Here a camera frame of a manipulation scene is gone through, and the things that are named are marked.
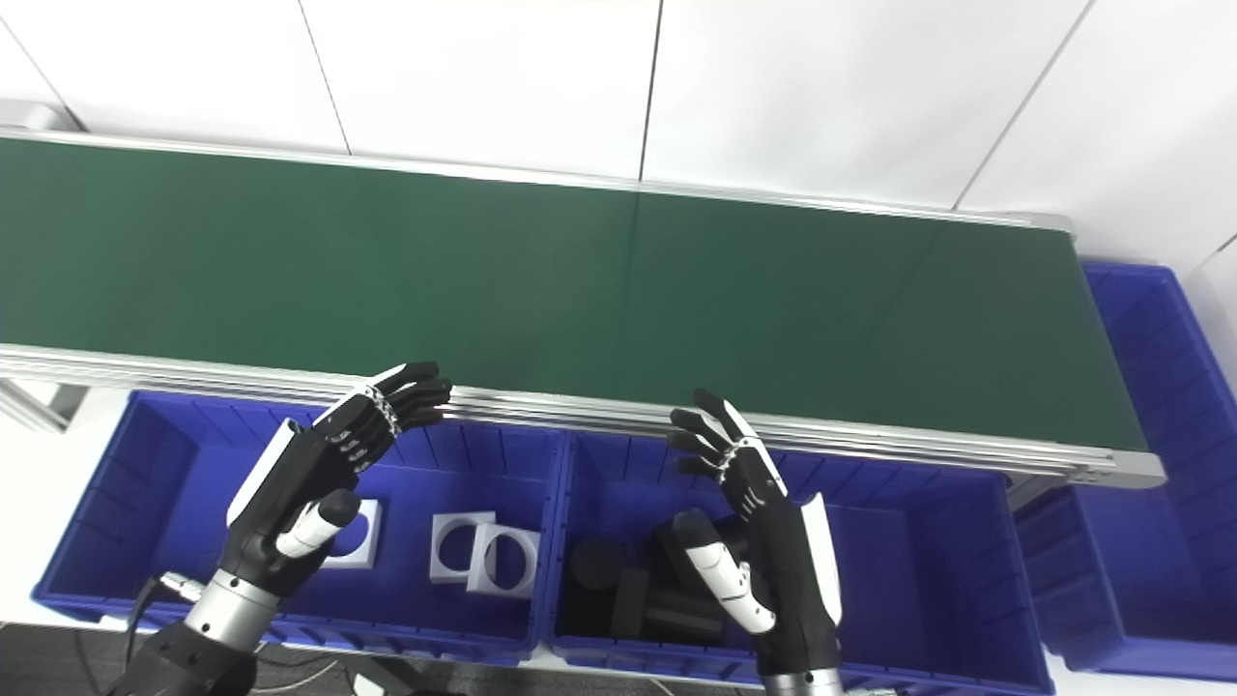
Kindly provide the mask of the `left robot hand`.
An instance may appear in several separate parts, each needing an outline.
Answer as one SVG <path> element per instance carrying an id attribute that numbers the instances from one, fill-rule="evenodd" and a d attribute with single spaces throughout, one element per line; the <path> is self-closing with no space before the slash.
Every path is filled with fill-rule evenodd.
<path id="1" fill-rule="evenodd" d="M 403 362 L 355 384 L 313 423 L 280 424 L 233 501 L 221 584 L 294 595 L 353 524 L 361 473 L 402 433 L 442 422 L 450 398 L 435 362 Z"/>

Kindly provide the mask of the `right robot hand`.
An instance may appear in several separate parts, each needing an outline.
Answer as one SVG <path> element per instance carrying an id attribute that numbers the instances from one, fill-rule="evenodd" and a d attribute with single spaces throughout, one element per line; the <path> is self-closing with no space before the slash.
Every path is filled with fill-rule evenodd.
<path id="1" fill-rule="evenodd" d="M 703 511 L 678 512 L 673 535 L 726 614 L 755 642 L 769 695 L 840 695 L 840 574 L 823 494 L 799 503 L 764 441 L 730 401 L 693 392 L 672 410 L 675 470 L 714 481 L 747 538 L 738 560 Z"/>

